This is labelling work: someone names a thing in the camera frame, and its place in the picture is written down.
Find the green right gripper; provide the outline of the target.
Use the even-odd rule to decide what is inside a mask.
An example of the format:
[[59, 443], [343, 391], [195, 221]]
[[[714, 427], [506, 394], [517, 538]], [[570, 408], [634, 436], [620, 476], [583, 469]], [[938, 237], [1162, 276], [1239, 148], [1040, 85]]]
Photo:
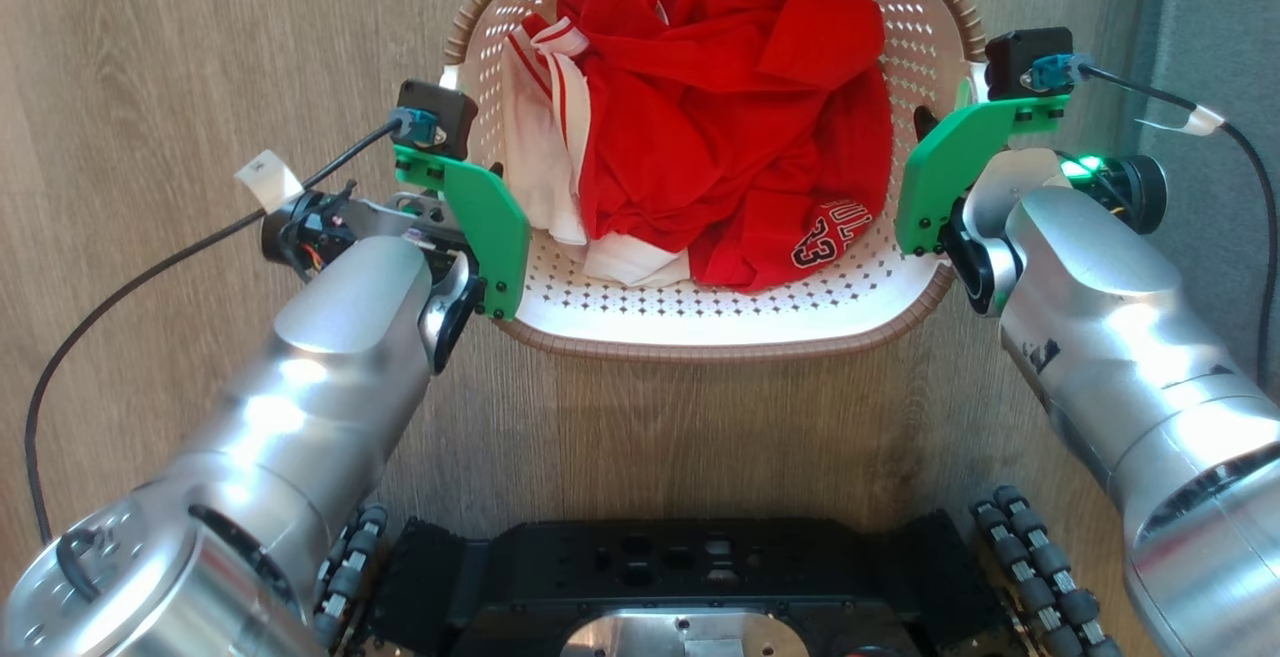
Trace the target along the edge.
[[1070, 97], [1010, 99], [957, 108], [936, 117], [927, 105], [913, 111], [918, 145], [910, 152], [899, 192], [895, 238], [900, 251], [923, 256], [940, 243], [954, 202], [969, 190], [1011, 137], [1053, 131]]

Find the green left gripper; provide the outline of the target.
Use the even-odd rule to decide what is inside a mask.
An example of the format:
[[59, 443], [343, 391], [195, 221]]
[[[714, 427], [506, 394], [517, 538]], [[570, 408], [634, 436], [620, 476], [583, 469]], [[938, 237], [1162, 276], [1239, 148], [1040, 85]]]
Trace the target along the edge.
[[485, 168], [397, 145], [396, 178], [420, 188], [415, 228], [435, 242], [463, 245], [485, 280], [480, 305], [495, 320], [515, 319], [522, 298], [531, 227], [506, 183]]

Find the white laundry basket brown rim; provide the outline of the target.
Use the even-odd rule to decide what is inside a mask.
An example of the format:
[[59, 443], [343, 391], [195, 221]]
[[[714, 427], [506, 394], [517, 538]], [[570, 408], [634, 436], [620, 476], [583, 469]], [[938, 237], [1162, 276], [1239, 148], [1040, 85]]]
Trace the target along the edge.
[[[902, 169], [916, 146], [913, 117], [974, 101], [986, 33], [972, 0], [876, 0], [886, 22], [882, 58], [895, 128], [884, 213], [841, 259], [772, 291], [739, 295], [681, 282], [631, 288], [589, 278], [549, 236], [532, 236], [522, 298], [504, 332], [557, 353], [655, 361], [750, 361], [847, 353], [888, 343], [922, 324], [955, 282], [937, 254], [901, 254], [895, 233]], [[465, 0], [445, 42], [440, 82], [480, 109], [474, 161], [515, 165], [500, 113], [500, 46], [530, 13], [554, 0]]]

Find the white garment with red stripes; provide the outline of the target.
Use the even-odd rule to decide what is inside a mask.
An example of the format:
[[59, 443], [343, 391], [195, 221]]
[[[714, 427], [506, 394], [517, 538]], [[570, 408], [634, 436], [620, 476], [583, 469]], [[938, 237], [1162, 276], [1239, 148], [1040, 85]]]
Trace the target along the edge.
[[526, 15], [500, 46], [500, 117], [506, 181], [530, 225], [544, 231], [588, 277], [662, 288], [691, 277], [687, 252], [666, 252], [630, 236], [590, 237], [580, 186], [593, 123], [588, 78], [577, 58], [588, 37], [567, 18]]

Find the red basketball jersey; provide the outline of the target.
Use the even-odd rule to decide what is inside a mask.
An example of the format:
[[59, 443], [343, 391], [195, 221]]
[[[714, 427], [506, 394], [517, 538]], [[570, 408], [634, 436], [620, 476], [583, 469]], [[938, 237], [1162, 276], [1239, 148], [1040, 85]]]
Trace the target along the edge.
[[744, 293], [840, 259], [881, 215], [893, 126], [876, 0], [558, 0], [589, 41], [590, 237], [687, 252]]

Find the grey upholstered sofa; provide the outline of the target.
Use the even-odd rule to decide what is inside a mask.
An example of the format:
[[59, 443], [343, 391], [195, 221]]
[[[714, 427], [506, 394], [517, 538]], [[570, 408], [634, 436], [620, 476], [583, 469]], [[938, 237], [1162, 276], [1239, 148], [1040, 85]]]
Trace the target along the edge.
[[[1140, 74], [1230, 123], [1254, 146], [1280, 205], [1280, 0], [1149, 0]], [[1172, 126], [1178, 109], [1152, 106]], [[1268, 348], [1258, 355], [1268, 279], [1268, 219], [1251, 160], [1229, 136], [1143, 128], [1139, 150], [1165, 166], [1170, 204], [1155, 243], [1178, 265], [1196, 310], [1267, 392], [1280, 396], [1280, 265]]]

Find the black roller wheel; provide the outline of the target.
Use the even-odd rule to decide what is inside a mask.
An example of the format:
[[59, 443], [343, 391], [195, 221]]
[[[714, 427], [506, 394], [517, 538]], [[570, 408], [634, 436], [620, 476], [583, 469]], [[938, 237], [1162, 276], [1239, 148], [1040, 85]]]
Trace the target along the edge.
[[335, 654], [372, 574], [389, 520], [381, 503], [366, 503], [349, 516], [317, 570], [312, 630], [320, 645]]
[[1015, 629], [1034, 657], [1125, 657], [1100, 621], [1096, 596], [1076, 583], [1065, 551], [1025, 496], [1001, 485], [970, 506], [1012, 598]]

